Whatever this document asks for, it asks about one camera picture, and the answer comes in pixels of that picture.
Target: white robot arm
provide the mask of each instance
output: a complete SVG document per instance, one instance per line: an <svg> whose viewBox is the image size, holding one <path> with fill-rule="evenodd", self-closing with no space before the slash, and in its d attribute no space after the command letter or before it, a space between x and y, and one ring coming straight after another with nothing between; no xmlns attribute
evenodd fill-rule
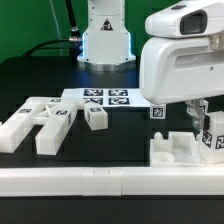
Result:
<svg viewBox="0 0 224 224"><path fill-rule="evenodd" d="M83 34L81 66L117 71L135 65L130 33L125 28L125 0L88 0L88 28Z"/></svg>
<svg viewBox="0 0 224 224"><path fill-rule="evenodd" d="M146 31L156 36L141 57L140 89L146 99L187 101L194 108L196 99L224 94L223 0L181 1L148 17ZM196 123L204 120L197 111Z"/></svg>

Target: white base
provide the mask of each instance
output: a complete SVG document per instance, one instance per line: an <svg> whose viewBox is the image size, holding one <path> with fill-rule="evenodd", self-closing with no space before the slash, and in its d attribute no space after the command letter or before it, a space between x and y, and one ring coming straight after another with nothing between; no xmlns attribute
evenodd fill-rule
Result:
<svg viewBox="0 0 224 224"><path fill-rule="evenodd" d="M223 195L224 167L1 169L0 196Z"/></svg>

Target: green background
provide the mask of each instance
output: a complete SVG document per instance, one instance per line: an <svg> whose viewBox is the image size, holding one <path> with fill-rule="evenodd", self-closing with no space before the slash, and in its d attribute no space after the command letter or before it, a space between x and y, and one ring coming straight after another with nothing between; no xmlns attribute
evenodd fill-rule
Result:
<svg viewBox="0 0 224 224"><path fill-rule="evenodd" d="M53 0L61 36L70 36L70 26L64 0ZM132 52L139 56L149 39L144 23L147 16L178 0L126 0L126 28L132 35ZM72 0L81 32L87 27L87 0ZM35 45L57 39L49 0L0 0L0 62L20 56ZM34 55L60 55L59 50L42 50Z"/></svg>

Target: black cable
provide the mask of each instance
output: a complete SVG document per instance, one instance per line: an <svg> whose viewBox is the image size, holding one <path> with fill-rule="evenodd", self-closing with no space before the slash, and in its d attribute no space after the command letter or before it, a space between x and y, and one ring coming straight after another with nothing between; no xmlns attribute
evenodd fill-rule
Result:
<svg viewBox="0 0 224 224"><path fill-rule="evenodd" d="M59 40L50 40L50 41L46 41L44 43L38 44L35 47L33 47L32 49L28 50L27 52L25 52L23 54L23 56L27 57L30 56L34 51L40 49L41 47L44 47L46 45L50 45L50 44L56 44L56 43L62 43L62 42L69 42L69 39L59 39Z"/></svg>
<svg viewBox="0 0 224 224"><path fill-rule="evenodd" d="M75 21L75 15L74 15L71 0L65 0L65 4L66 4L67 12L68 12L68 18L69 18L70 25L71 25L71 34L72 34L72 36L75 36L75 35L80 36L80 32L77 28L77 24Z"/></svg>
<svg viewBox="0 0 224 224"><path fill-rule="evenodd" d="M69 47L41 47L35 49L32 53L39 50L69 50Z"/></svg>
<svg viewBox="0 0 224 224"><path fill-rule="evenodd" d="M149 7L151 9L151 13L153 12L153 5L152 5L152 2L150 0L147 0L148 4L149 4Z"/></svg>

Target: black table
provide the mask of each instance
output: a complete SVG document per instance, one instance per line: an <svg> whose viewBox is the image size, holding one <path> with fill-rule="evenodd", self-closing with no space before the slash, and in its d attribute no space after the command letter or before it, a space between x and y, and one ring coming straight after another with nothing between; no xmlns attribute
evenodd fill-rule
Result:
<svg viewBox="0 0 224 224"><path fill-rule="evenodd" d="M93 72L69 57L16 57L0 65L0 120L31 96L60 97L66 88L138 88L138 69ZM222 110L223 97L210 99ZM184 103L167 105L166 120L149 108L105 108L109 128L92 132L79 112L56 156L38 156L35 127L0 168L149 166L149 139L160 131L193 131ZM0 199L1 223L223 223L222 197L39 197Z"/></svg>

